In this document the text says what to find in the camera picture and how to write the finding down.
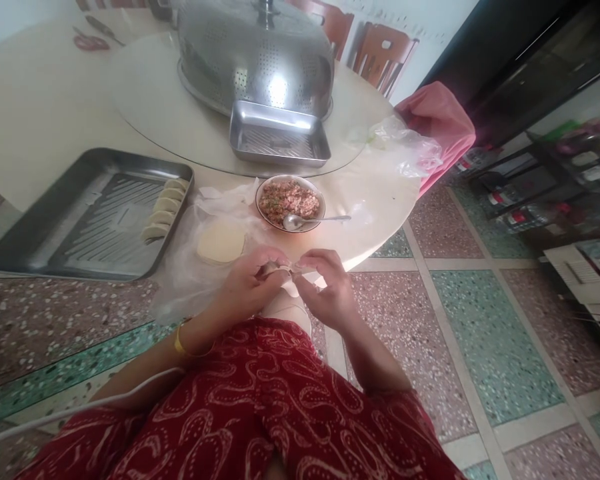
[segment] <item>terrazzo floor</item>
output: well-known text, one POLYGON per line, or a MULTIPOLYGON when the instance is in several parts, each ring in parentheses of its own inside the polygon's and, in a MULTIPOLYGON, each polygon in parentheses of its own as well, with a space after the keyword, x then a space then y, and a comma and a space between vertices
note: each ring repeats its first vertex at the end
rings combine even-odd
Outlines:
MULTIPOLYGON (((530 250, 479 208, 456 181, 425 194, 352 273, 360 311, 468 479, 598 480, 600 346, 569 319, 530 250)), ((170 327, 148 314, 155 288, 0 279, 0 431, 88 401, 164 337, 170 327)), ((340 337, 312 327, 318 355, 358 386, 340 337)), ((61 425, 1 444, 0 479, 61 425)))

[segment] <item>white wall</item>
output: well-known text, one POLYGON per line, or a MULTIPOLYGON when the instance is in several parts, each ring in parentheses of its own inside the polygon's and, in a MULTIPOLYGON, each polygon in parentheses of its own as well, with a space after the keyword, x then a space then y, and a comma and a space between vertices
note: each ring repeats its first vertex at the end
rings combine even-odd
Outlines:
POLYGON ((427 76, 478 0, 324 0, 345 13, 353 13, 353 25, 342 56, 353 60, 356 37, 365 22, 380 23, 419 39, 390 100, 411 95, 427 76))
POLYGON ((0 0, 0 42, 36 23, 79 13, 75 0, 0 0))
MULTIPOLYGON (((585 122, 592 118, 600 118, 600 80, 584 88, 576 96, 536 122, 529 130, 539 135, 545 135, 568 120, 585 122)), ((529 140, 526 134, 522 133, 504 145, 500 158, 515 153, 528 144, 529 140)))

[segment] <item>white bowl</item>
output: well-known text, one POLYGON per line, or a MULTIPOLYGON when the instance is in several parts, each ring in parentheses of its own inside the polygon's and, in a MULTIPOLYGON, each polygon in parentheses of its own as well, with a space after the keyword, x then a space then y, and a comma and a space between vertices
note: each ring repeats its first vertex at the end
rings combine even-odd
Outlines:
POLYGON ((264 192, 264 186, 268 185, 270 183, 280 183, 280 182, 289 181, 289 180, 294 180, 294 181, 298 182, 298 184, 300 184, 301 187, 311 190, 312 192, 315 193, 315 196, 316 196, 316 198, 318 198, 318 203, 319 203, 318 214, 316 215, 316 219, 323 219, 325 217, 325 210, 326 210, 324 196, 322 195, 320 190, 318 190, 318 188, 314 184, 312 184, 310 181, 308 181, 302 177, 298 177, 296 175, 276 175, 275 177, 271 177, 269 179, 264 180, 264 182, 262 182, 260 184, 260 186, 258 187, 258 190, 255 193, 255 206, 258 208, 258 212, 260 212, 260 215, 262 215, 262 218, 264 218, 264 220, 266 220, 270 225, 276 227, 278 230, 282 230, 282 231, 286 231, 286 232, 290 232, 290 233, 302 233, 302 232, 308 232, 309 230, 313 230, 318 225, 320 225, 320 222, 305 223, 300 228, 298 228, 298 230, 291 231, 291 230, 286 230, 285 228, 280 227, 279 225, 276 225, 274 222, 269 220, 264 213, 262 213, 262 210, 260 210, 260 197, 262 197, 262 193, 264 192))

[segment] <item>person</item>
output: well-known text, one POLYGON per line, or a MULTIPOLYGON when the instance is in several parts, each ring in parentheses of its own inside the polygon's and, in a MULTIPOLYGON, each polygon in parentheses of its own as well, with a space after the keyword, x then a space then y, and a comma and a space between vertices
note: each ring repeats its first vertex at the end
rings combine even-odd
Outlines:
POLYGON ((204 312, 91 401, 174 367, 186 374, 74 415, 17 478, 463 479, 409 379, 360 316, 336 252, 310 250, 296 263, 316 269, 324 290, 302 275, 293 282, 312 314, 342 336, 364 392, 318 358, 306 325, 257 316, 289 279, 282 270, 263 277, 268 262, 290 265, 272 247, 236 260, 204 312))

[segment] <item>hand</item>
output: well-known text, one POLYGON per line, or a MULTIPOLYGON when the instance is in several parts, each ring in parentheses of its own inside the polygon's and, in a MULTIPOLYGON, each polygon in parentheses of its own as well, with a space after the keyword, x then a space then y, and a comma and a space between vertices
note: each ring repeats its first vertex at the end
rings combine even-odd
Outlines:
POLYGON ((289 278, 289 273, 284 270, 275 271, 265 279, 259 278, 260 269, 270 261, 278 265, 290 264, 282 251, 266 245, 236 260, 207 312, 226 322, 227 328, 260 312, 289 278))
POLYGON ((341 335, 363 321, 355 303, 351 279, 334 250, 309 250, 296 265, 315 268, 327 282, 327 288, 318 292, 316 286, 302 275, 293 276, 302 300, 318 320, 341 335))

